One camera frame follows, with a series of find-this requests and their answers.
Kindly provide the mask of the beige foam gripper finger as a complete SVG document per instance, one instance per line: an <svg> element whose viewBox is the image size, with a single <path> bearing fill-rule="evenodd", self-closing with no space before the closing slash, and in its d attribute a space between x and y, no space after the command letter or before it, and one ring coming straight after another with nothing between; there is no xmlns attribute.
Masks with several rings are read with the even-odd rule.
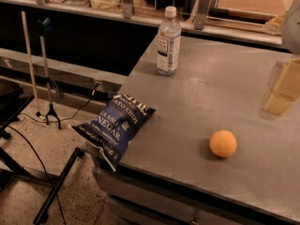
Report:
<svg viewBox="0 0 300 225"><path fill-rule="evenodd" d="M291 59L280 67L280 73L271 89L264 109L282 115L300 98L300 59Z"/></svg>

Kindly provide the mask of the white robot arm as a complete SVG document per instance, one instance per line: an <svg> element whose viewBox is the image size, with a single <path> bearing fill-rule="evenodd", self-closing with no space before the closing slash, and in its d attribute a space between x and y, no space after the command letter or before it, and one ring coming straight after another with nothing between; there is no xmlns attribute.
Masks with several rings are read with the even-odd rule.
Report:
<svg viewBox="0 0 300 225"><path fill-rule="evenodd" d="M293 58L277 63L270 77L271 93L263 105L267 113L280 116L300 98L300 0L293 0L285 13L282 26L282 44Z"/></svg>

